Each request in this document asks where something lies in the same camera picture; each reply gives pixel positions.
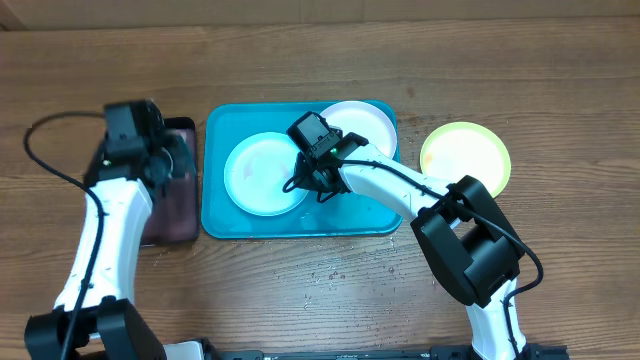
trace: plate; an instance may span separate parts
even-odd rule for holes
[[[484,126],[455,122],[432,132],[420,151],[420,168],[427,176],[457,182],[465,175],[480,180],[491,196],[507,186],[511,158],[502,140]]]
[[[398,146],[396,129],[391,119],[377,107],[363,101],[342,101],[329,106],[320,116],[343,135],[356,133],[369,140],[381,153],[392,158]]]
[[[229,154],[224,186],[242,210],[259,216],[284,214],[296,207],[308,190],[282,192],[293,176],[298,148],[285,134],[265,132],[250,136]]]

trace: plastic tray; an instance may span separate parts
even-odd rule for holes
[[[209,115],[202,181],[202,226],[219,239],[287,238],[388,234],[402,218],[384,205],[356,194],[340,194],[324,204],[309,192],[293,210],[277,216],[252,215],[236,206],[224,186],[227,157],[242,140],[267,131],[285,133],[307,111],[322,112],[337,101],[227,104]],[[378,100],[366,102],[378,107],[397,128],[389,105]],[[396,149],[394,160],[400,158]]]

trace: yellow plate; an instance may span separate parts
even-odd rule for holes
[[[491,130],[473,123],[455,122],[432,132],[420,151],[420,168],[427,176],[457,182],[465,175],[480,180],[496,197],[507,186],[511,158]]]

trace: wooden table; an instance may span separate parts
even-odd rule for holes
[[[204,125],[230,102],[377,98],[403,162],[438,126],[471,121],[507,145],[498,198],[542,259],[518,297],[531,342],[575,359],[640,355],[640,22],[637,18],[0,33],[0,356],[24,359],[29,315],[69,274],[83,195],[21,139],[52,112],[150,97]],[[99,121],[34,138],[81,176]],[[522,281],[534,276],[521,262]],[[136,306],[163,342],[223,350],[417,349],[468,344],[464,307],[434,281],[407,224],[384,237],[217,241],[143,249]]]

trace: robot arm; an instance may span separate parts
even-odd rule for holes
[[[149,191],[141,180],[127,180],[125,177],[100,181],[91,190],[100,198],[104,211],[109,215],[105,217],[101,249],[82,308],[98,306],[105,296],[114,296],[116,300],[129,299],[133,304],[140,238],[153,206]],[[65,311],[73,310],[96,240],[98,213],[93,200],[88,195],[86,198],[87,210],[76,259],[54,306],[64,306]]]
[[[451,184],[425,177],[387,158],[356,134],[343,137],[339,129],[330,128],[315,113],[307,113],[287,133],[301,153],[294,177],[284,191],[301,187],[331,194],[322,201],[338,193],[353,192],[381,202],[410,221],[436,279],[456,300],[467,306],[476,354],[484,360],[516,358],[509,341],[502,301],[516,287],[518,260],[523,252],[501,233],[478,222],[458,239],[452,229],[460,220],[469,221],[470,218],[457,213],[443,201],[448,198],[463,202],[515,235],[479,181],[465,177],[457,184]],[[440,196],[425,194],[407,179],[425,185]],[[510,305],[513,338],[518,351],[522,352],[526,338],[520,332],[513,299]]]
[[[164,196],[171,179],[193,174],[195,168],[184,139],[167,131],[151,101],[107,105],[104,118],[105,139],[83,181],[105,214],[95,265],[88,266],[96,253],[99,215],[87,195],[84,229],[64,290],[52,313],[27,322],[25,343],[33,359],[75,359],[73,349],[96,336],[102,338],[108,358],[166,359],[162,344],[133,306],[138,249],[155,197]],[[83,287],[86,295],[78,308],[87,270],[89,285]]]

